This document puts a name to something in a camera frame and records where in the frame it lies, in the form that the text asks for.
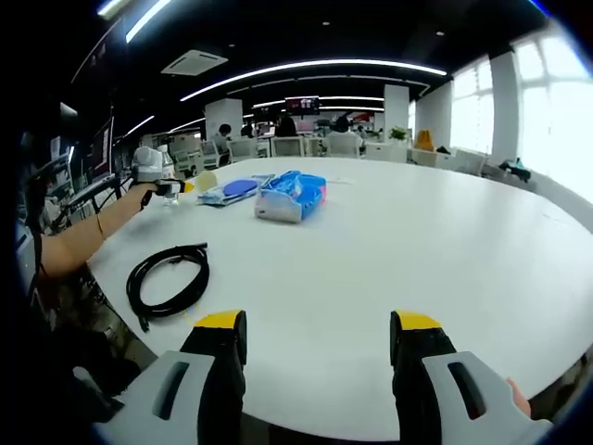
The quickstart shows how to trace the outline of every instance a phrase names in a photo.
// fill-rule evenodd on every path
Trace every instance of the round table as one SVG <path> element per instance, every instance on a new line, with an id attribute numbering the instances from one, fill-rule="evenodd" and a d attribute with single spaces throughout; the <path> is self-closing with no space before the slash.
<path id="1" fill-rule="evenodd" d="M 328 180 L 302 224 L 254 216 L 254 199 L 224 209 L 196 192 L 155 197 L 89 260 L 96 281 L 157 355 L 178 350 L 211 312 L 247 313 L 244 411 L 314 435 L 394 440 L 389 314 L 426 313 L 457 350 L 510 376 L 531 398 L 593 341 L 593 235 L 543 197 L 469 175 L 360 159 L 251 159 L 219 182 L 298 169 Z M 125 293 L 132 268 L 176 245 L 208 242 L 211 276 L 185 313 L 140 329 Z M 148 303 L 196 272 L 164 266 Z"/>

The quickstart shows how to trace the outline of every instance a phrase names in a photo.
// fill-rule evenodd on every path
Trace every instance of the blue lid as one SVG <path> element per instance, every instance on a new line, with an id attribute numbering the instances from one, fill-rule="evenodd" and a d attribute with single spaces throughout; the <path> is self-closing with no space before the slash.
<path id="1" fill-rule="evenodd" d="M 240 179 L 238 181 L 228 183 L 226 186 L 224 186 L 224 188 L 222 189 L 222 193 L 224 193 L 224 195 L 227 197 L 234 195 L 243 195 L 253 190 L 257 186 L 257 181 L 253 181 L 250 179 Z"/>

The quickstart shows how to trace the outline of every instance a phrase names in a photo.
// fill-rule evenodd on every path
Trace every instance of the air conditioner vent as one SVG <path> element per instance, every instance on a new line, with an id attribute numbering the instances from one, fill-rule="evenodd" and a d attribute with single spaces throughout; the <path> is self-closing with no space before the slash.
<path id="1" fill-rule="evenodd" d="M 218 67 L 229 59 L 192 49 L 178 57 L 167 68 L 161 71 L 163 74 L 178 74 L 181 76 L 197 76 Z"/>

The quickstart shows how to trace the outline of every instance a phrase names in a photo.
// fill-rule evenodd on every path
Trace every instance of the led light strip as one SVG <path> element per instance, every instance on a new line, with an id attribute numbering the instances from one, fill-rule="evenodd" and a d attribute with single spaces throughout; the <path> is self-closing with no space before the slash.
<path id="1" fill-rule="evenodd" d="M 355 109 L 361 111 L 385 111 L 384 108 L 374 108 L 374 107 L 319 107 L 319 109 Z"/>
<path id="2" fill-rule="evenodd" d="M 154 119 L 154 118 L 155 118 L 154 116 L 151 116 L 148 119 L 144 119 L 138 125 L 136 125 L 135 127 L 133 127 L 129 132 L 127 132 L 126 135 L 123 136 L 123 137 L 126 137 L 129 134 L 132 134 L 133 132 L 135 132 L 136 130 L 138 130 L 140 127 L 142 127 L 145 123 L 147 123 L 148 121 L 150 121 L 151 119 Z"/>
<path id="3" fill-rule="evenodd" d="M 123 0 L 111 0 L 110 2 L 103 5 L 98 11 L 97 14 L 101 17 L 105 17 L 111 12 L 116 6 L 118 6 Z"/>
<path id="4" fill-rule="evenodd" d="M 286 99 L 306 99 L 308 97 L 317 97 L 316 95 L 299 95 L 297 97 L 287 97 Z M 320 100 L 375 100 L 377 102 L 384 102 L 385 99 L 382 97 L 364 97 L 359 95 L 328 95 L 327 97 L 320 97 Z M 252 108 L 268 107 L 270 105 L 283 104 L 284 100 L 274 100 L 272 102 L 264 102 L 262 104 L 256 104 Z"/>
<path id="5" fill-rule="evenodd" d="M 284 100 L 290 100 L 290 99 L 315 99 L 315 98 L 319 98 L 318 95 L 296 95 L 295 97 L 285 97 Z"/>
<path id="6" fill-rule="evenodd" d="M 196 119 L 195 121 L 187 122 L 184 125 L 180 125 L 179 127 L 175 127 L 172 130 L 169 130 L 169 133 L 176 132 L 177 130 L 182 129 L 183 127 L 186 127 L 187 125 L 191 125 L 192 123 L 198 123 L 198 122 L 205 121 L 205 120 L 206 120 L 206 118 L 200 118 L 200 119 Z"/>
<path id="7" fill-rule="evenodd" d="M 328 95 L 327 97 L 320 97 L 320 100 L 375 100 L 377 102 L 384 102 L 382 97 L 363 97 L 358 95 Z"/>
<path id="8" fill-rule="evenodd" d="M 148 9 L 146 13 L 136 22 L 136 24 L 132 26 L 130 32 L 126 34 L 126 44 L 131 42 L 136 34 L 144 28 L 148 21 L 155 17 L 156 14 L 168 3 L 170 3 L 170 0 L 158 0 L 150 9 Z"/>
<path id="9" fill-rule="evenodd" d="M 364 58 L 335 58 L 330 60 L 310 60 L 307 62 L 297 62 L 297 63 L 288 63 L 285 65 L 278 65 L 276 67 L 269 67 L 264 68 L 263 70 L 255 70 L 246 72 L 245 74 L 240 74 L 238 76 L 231 77 L 224 81 L 220 81 L 217 83 L 213 83 L 206 88 L 202 88 L 201 90 L 197 90 L 196 92 L 187 95 L 180 99 L 181 102 L 186 101 L 187 99 L 191 99 L 197 95 L 201 95 L 206 91 L 213 90 L 214 88 L 218 88 L 219 86 L 226 85 L 228 83 L 240 81 L 242 79 L 246 79 L 249 77 L 259 76 L 261 74 L 267 74 L 269 72 L 275 72 L 280 70 L 292 70 L 296 68 L 306 68 L 306 67 L 319 67 L 324 65 L 375 65 L 375 66 L 383 66 L 383 67 L 392 67 L 392 68 L 405 68 L 408 70 L 418 70 L 424 72 L 430 72 L 432 74 L 436 74 L 439 76 L 446 76 L 447 73 L 442 70 L 435 70 L 434 68 L 423 67 L 421 65 L 413 65 L 411 63 L 403 63 L 403 62 L 393 62 L 389 60 L 369 60 Z"/>
<path id="10" fill-rule="evenodd" d="M 272 102 L 263 102 L 261 104 L 256 104 L 252 108 L 269 107 L 270 105 L 278 105 L 278 104 L 283 104 L 283 103 L 284 103 L 284 99 L 282 99 L 282 100 L 274 100 Z"/>

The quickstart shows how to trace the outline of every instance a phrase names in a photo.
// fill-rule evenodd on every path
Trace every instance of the coiled cable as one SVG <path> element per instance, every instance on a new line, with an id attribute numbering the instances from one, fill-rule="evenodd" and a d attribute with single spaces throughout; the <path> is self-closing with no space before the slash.
<path id="1" fill-rule="evenodd" d="M 128 300 L 130 301 L 132 310 L 138 316 L 140 327 L 142 327 L 144 332 L 148 332 L 149 330 L 149 319 L 166 317 L 184 311 L 202 297 L 210 277 L 208 256 L 206 255 L 207 247 L 208 244 L 203 243 L 168 248 L 146 258 L 134 267 L 128 277 L 128 282 L 126 283 L 126 293 L 128 294 Z M 196 275 L 196 278 L 194 278 L 194 280 L 192 280 L 192 282 L 175 297 L 164 303 L 149 306 L 143 303 L 140 297 L 142 282 L 144 281 L 146 274 L 152 268 L 166 260 L 169 260 L 169 263 L 171 264 L 176 264 L 182 260 L 194 262 L 200 266 L 200 272 Z"/>

